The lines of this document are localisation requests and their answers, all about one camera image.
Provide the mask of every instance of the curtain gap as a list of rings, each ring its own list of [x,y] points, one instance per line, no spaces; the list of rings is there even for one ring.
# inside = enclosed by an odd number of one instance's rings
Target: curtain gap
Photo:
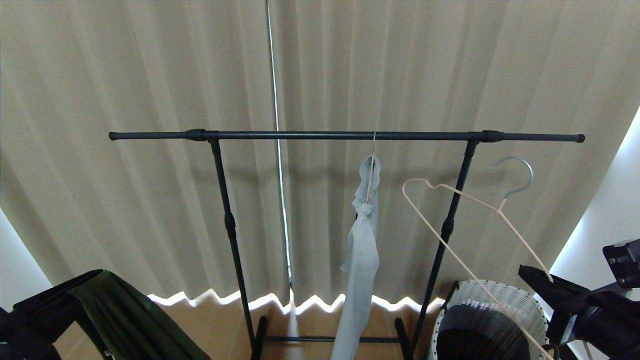
[[[269,33],[269,55],[271,58],[271,82],[273,84],[273,112],[275,116],[276,131],[280,131],[280,122],[278,119],[278,88],[276,86],[276,70],[273,54],[273,37],[271,36],[271,14],[269,12],[269,1],[264,1],[267,12],[267,31]],[[284,200],[284,183],[282,175],[282,150],[280,148],[280,139],[276,140],[276,148],[278,149],[278,180],[280,183],[280,209],[282,209],[282,225],[284,227],[284,242],[287,253],[287,271],[289,274],[289,289],[292,288],[291,282],[291,255],[289,254],[289,224],[287,223],[287,209]]]

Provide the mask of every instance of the metal hook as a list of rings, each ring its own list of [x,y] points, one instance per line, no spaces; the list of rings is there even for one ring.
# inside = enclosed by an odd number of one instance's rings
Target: metal hook
[[[517,192],[521,192],[524,191],[526,189],[528,189],[528,187],[530,187],[531,183],[533,182],[533,168],[531,168],[531,165],[526,161],[523,160],[517,156],[507,156],[506,158],[496,161],[495,163],[491,163],[491,165],[500,165],[503,161],[508,160],[508,159],[516,159],[516,160],[520,160],[522,161],[522,163],[524,163],[524,165],[527,165],[527,167],[529,168],[529,181],[527,182],[527,184],[521,188],[517,188],[515,190],[511,190],[510,192],[504,194],[504,198],[506,199],[507,197],[509,197],[509,195],[511,195],[512,193],[517,193]]]

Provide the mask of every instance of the horizontal rod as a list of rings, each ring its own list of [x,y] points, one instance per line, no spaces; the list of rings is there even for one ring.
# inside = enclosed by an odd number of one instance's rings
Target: horizontal rod
[[[312,342],[333,342],[335,336],[265,336],[264,341],[312,341]],[[399,338],[360,338],[361,343],[400,343]]]
[[[194,129],[169,133],[109,133],[111,140],[187,139],[194,141],[245,140],[450,140],[499,142],[503,140],[583,142],[584,135],[565,134],[512,134],[500,131],[470,131],[466,133],[393,132],[393,131],[209,131]]]

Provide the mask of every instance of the curtain fold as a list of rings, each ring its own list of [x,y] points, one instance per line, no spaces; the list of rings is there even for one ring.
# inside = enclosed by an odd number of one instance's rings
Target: curtain fold
[[[280,127],[288,131],[584,133],[575,143],[481,144],[465,191],[498,204],[550,266],[584,213],[640,104],[640,8],[609,3],[273,1]],[[384,142],[375,294],[421,302],[437,240],[404,199],[410,177],[454,185],[465,144]],[[292,283],[297,299],[344,293],[339,268],[358,166],[372,142],[286,141],[282,148]],[[408,193],[439,228],[452,197]],[[482,279],[522,285],[535,265],[508,226],[461,201],[451,245]],[[446,255],[436,294],[468,279]]]
[[[274,130],[264,3],[6,3],[1,18],[1,205],[50,280],[105,268],[163,297],[237,291],[208,144],[108,132]],[[249,298],[286,303],[275,142],[221,147]]]

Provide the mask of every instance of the white wicker basket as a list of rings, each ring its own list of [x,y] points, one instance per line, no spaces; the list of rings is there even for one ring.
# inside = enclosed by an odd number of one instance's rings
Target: white wicker basket
[[[534,297],[524,290],[515,286],[501,284],[495,281],[481,280],[483,285],[492,293],[493,296],[518,320],[531,336],[540,344],[548,343],[547,319],[544,316],[542,307]],[[431,344],[428,352],[429,360],[437,360],[436,342],[440,330],[440,324],[447,312],[452,306],[460,304],[476,304],[482,307],[489,307],[492,310],[503,310],[496,305],[494,301],[484,292],[482,287],[475,280],[460,281],[453,290],[447,302],[442,306],[438,319],[436,320],[435,329],[431,337]],[[543,359],[544,355],[529,340],[529,352],[531,359]]]

